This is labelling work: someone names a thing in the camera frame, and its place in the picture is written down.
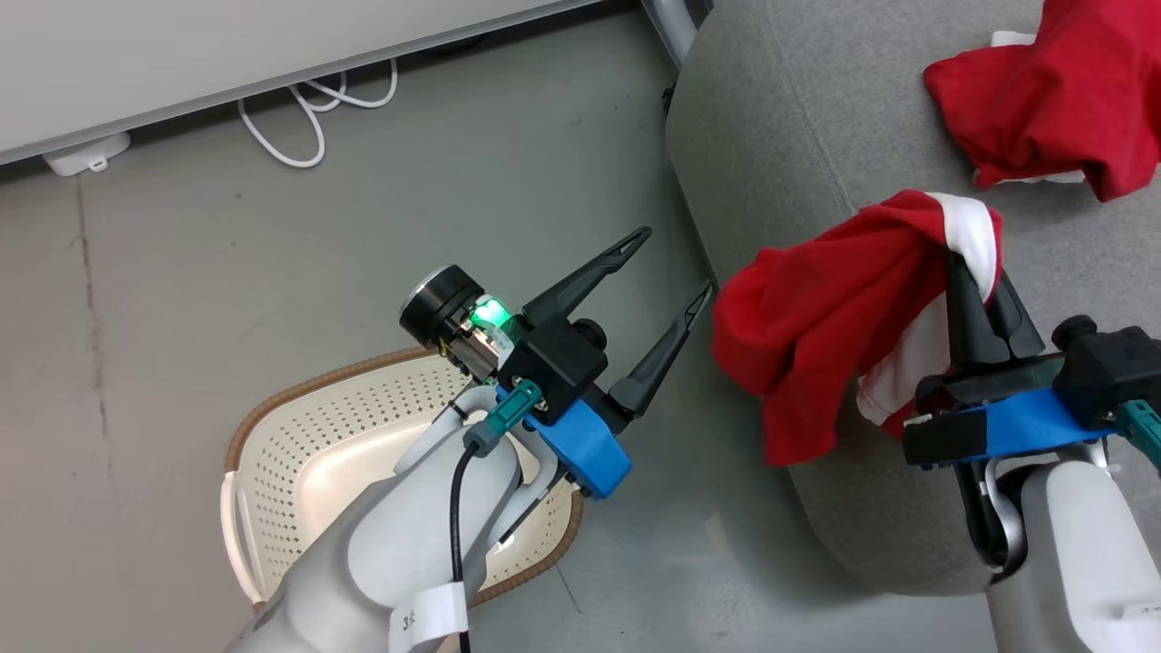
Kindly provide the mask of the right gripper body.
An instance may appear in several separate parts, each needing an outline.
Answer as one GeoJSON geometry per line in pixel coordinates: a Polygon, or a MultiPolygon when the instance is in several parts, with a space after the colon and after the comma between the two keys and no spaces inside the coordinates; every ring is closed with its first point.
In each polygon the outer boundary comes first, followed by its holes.
{"type": "Polygon", "coordinates": [[[1063,356],[1034,356],[976,369],[924,376],[913,393],[913,414],[962,412],[975,406],[1048,388],[1061,371],[1063,356]]]}

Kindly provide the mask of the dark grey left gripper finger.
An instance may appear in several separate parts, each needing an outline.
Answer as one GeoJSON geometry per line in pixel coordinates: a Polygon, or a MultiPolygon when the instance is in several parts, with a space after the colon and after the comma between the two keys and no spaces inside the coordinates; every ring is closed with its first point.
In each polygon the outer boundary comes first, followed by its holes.
{"type": "Polygon", "coordinates": [[[650,227],[641,227],[630,231],[623,239],[616,241],[612,247],[605,249],[593,260],[580,265],[580,268],[572,271],[568,277],[522,306],[522,318],[533,329],[543,326],[551,321],[567,318],[604,281],[604,278],[622,270],[652,234],[654,230],[650,227]]]}
{"type": "Polygon", "coordinates": [[[714,289],[715,285],[708,278],[695,297],[691,297],[684,308],[676,314],[668,331],[635,364],[629,375],[622,376],[612,385],[607,395],[625,412],[630,414],[630,417],[640,418],[647,412],[656,392],[659,390],[659,386],[668,376],[677,356],[688,340],[694,323],[711,303],[714,289]]]}

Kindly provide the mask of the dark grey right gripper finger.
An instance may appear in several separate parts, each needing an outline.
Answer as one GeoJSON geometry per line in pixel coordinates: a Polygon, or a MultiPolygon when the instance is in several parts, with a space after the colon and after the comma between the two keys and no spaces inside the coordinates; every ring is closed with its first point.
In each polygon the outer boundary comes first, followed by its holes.
{"type": "Polygon", "coordinates": [[[988,318],[991,333],[1004,343],[1009,359],[1033,358],[1045,351],[1043,338],[1005,272],[1000,273],[998,286],[991,293],[988,318]]]}
{"type": "Polygon", "coordinates": [[[991,295],[980,297],[965,258],[947,256],[947,326],[951,369],[965,372],[1004,364],[1010,359],[1007,335],[991,322],[991,295]]]}

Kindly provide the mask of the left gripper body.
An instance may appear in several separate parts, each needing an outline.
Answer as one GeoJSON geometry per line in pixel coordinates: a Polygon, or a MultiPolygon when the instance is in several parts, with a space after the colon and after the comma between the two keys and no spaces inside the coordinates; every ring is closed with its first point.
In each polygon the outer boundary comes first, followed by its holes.
{"type": "Polygon", "coordinates": [[[399,326],[477,383],[531,376],[531,360],[518,349],[528,331],[520,316],[457,265],[441,266],[414,286],[401,306],[399,326]]]}

